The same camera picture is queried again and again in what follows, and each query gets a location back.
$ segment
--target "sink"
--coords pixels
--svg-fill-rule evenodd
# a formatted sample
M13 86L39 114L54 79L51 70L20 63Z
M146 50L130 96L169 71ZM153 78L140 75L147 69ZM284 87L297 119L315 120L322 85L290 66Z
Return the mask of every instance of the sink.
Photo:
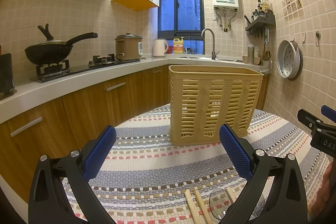
M240 60L229 60L229 59L216 59L212 60L209 57L196 57L196 56L184 56L184 57L178 57L179 58L184 58L184 59L197 59L197 60L210 60L210 61L227 61L227 62L241 62Z

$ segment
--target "table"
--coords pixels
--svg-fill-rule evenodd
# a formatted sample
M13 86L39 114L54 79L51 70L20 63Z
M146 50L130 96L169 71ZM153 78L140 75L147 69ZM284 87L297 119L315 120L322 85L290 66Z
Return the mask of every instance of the table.
M115 145L89 184L118 224L192 224L184 197L186 189L198 189L207 208L212 190L230 186L237 197L243 189L246 180L238 176L220 143L174 146L169 141L169 125L170 105L165 105L116 128ZM324 153L310 146L310 135L283 118L255 110L245 138L255 149L262 148L269 155L296 155L310 208L329 164ZM268 178L265 199L272 181ZM63 184L73 211L85 219L67 179ZM195 198L194 201L200 221L205 223ZM211 213L210 216L214 224L219 222Z

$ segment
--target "gray spice rack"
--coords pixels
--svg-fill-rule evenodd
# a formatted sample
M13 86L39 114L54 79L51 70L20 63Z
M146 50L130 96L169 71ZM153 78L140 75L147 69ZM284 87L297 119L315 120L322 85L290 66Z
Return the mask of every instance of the gray spice rack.
M264 28L266 24L275 25L275 16L272 14L266 14L266 17L258 17L245 28L245 31L254 34L254 31Z

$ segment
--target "rice cooker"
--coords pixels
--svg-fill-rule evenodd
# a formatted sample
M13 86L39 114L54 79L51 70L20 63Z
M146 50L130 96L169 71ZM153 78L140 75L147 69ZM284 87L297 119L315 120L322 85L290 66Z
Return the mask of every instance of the rice cooker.
M142 37L134 34L121 34L115 39L115 57L119 60L133 60L142 57Z

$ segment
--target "gas stove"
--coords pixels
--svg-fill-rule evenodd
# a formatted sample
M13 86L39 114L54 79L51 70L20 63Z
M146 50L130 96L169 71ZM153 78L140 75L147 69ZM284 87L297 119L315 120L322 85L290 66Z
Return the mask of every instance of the gas stove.
M108 57L100 57L99 55L94 55L92 60L89 61L88 65L81 65L70 68L69 60L64 60L60 64L58 63L58 64L49 64L45 66L36 66L36 76L32 77L31 80L39 83L45 83L54 79L58 79L61 77L89 70L105 68L110 66L117 66L139 61L140 59L115 60L114 54L109 54Z

